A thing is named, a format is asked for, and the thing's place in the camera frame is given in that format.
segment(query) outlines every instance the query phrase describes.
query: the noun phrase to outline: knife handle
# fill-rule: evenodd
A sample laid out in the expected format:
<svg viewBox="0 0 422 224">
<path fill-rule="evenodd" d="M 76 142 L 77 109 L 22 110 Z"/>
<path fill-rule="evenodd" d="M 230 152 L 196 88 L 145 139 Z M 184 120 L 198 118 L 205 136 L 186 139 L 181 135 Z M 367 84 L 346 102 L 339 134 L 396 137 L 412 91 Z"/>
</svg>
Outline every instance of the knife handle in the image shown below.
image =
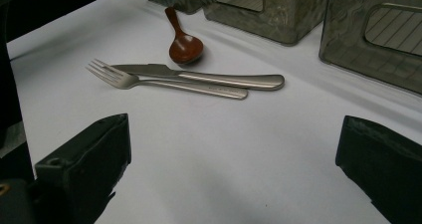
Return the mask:
<svg viewBox="0 0 422 224">
<path fill-rule="evenodd" d="M 285 84 L 285 78 L 282 75 L 231 76 L 180 72 L 178 77 L 198 82 L 262 91 L 278 90 Z"/>
<path fill-rule="evenodd" d="M 248 90 L 241 88 L 218 86 L 213 84 L 197 84 L 165 80 L 142 80 L 139 82 L 139 84 L 173 88 L 186 92 L 193 92 L 235 100 L 244 100 L 248 96 Z"/>
</svg>

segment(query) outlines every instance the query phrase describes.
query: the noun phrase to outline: fork tines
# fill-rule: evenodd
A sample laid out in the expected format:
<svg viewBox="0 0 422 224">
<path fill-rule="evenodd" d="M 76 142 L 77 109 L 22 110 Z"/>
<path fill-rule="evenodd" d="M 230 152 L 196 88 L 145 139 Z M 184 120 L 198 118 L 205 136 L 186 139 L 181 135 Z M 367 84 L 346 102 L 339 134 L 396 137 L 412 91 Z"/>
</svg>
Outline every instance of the fork tines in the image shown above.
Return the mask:
<svg viewBox="0 0 422 224">
<path fill-rule="evenodd" d="M 106 83 L 112 85 L 115 87 L 116 84 L 118 84 L 118 80 L 121 79 L 121 77 L 124 76 L 124 74 L 117 70 L 116 68 L 113 68 L 112 66 L 95 59 L 92 61 L 92 64 L 89 64 L 90 68 L 87 67 L 87 69 L 96 75 L 98 78 L 102 79 Z"/>
</svg>

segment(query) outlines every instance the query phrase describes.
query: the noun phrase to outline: spoon handle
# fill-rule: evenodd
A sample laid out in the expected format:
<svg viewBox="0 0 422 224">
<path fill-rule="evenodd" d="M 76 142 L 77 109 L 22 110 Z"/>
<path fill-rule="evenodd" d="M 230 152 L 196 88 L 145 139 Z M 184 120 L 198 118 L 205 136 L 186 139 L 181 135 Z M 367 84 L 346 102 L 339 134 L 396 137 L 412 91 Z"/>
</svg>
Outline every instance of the spoon handle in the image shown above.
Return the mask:
<svg viewBox="0 0 422 224">
<path fill-rule="evenodd" d="M 177 19 L 176 10 L 173 7 L 168 7 L 165 9 L 165 15 L 167 15 L 168 21 L 170 21 L 171 26 L 173 26 L 176 36 L 183 35 L 184 32 L 180 28 L 179 20 Z"/>
</svg>

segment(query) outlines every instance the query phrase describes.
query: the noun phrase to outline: fork handle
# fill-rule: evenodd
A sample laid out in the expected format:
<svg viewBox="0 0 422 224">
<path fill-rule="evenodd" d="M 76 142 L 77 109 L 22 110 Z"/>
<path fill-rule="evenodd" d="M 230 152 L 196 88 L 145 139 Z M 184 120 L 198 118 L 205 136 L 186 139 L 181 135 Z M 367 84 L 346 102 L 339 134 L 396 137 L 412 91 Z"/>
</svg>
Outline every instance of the fork handle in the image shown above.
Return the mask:
<svg viewBox="0 0 422 224">
<path fill-rule="evenodd" d="M 175 81 L 142 80 L 139 85 L 150 85 L 165 88 L 173 88 L 186 92 L 199 93 L 204 95 L 244 100 L 248 96 L 248 91 L 241 88 L 224 87 L 210 84 L 196 84 Z"/>
</svg>

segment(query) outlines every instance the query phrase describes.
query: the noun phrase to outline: knife blade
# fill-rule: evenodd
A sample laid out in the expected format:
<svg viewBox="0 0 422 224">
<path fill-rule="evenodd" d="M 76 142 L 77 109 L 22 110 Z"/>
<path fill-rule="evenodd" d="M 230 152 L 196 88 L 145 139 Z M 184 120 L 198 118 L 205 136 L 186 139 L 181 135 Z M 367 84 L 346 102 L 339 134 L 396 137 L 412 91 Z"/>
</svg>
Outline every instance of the knife blade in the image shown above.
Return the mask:
<svg viewBox="0 0 422 224">
<path fill-rule="evenodd" d="M 147 77 L 159 78 L 182 78 L 196 82 L 219 84 L 229 87 L 238 87 L 261 91 L 279 90 L 285 84 L 285 78 L 282 75 L 218 75 L 195 73 L 187 71 L 171 70 L 163 64 L 131 64 L 131 65 L 112 65 L 114 68 L 123 72 Z"/>
</svg>

